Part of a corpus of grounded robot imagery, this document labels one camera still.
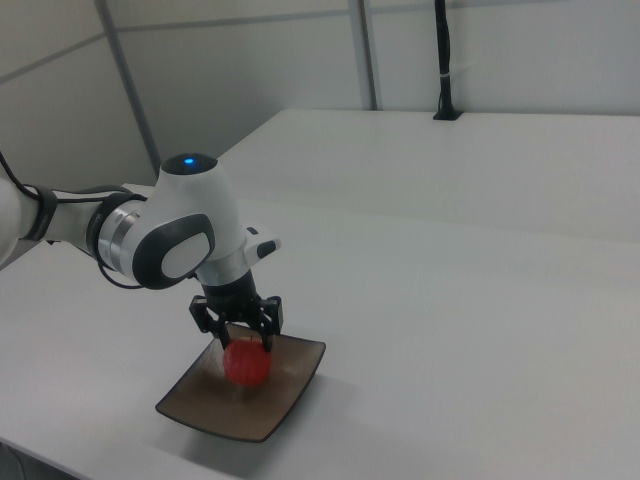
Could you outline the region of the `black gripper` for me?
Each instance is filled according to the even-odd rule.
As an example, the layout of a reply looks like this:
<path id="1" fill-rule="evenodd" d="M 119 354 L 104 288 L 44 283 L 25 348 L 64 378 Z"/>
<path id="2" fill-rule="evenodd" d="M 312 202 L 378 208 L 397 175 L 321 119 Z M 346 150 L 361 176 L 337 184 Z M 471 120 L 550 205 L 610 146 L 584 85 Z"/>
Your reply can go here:
<path id="1" fill-rule="evenodd" d="M 263 349 L 271 352 L 274 337 L 281 334 L 283 325 L 282 299 L 279 296 L 260 298 L 251 271 L 229 284 L 203 285 L 202 289 L 205 297 L 194 296 L 188 307 L 202 333 L 211 334 L 226 350 L 231 343 L 226 321 L 246 323 L 259 335 Z"/>

